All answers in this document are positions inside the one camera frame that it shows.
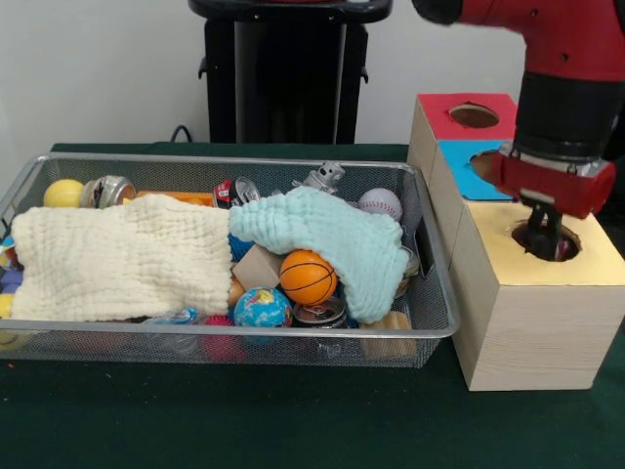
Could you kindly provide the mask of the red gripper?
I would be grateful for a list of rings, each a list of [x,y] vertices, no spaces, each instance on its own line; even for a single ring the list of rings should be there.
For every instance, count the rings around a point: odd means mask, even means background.
[[[537,201],[527,220],[526,251],[543,260],[558,261],[563,215],[583,220],[599,212],[611,193],[616,168],[602,159],[576,164],[502,147],[492,157],[490,174],[498,191]],[[539,202],[547,204],[545,210]]]

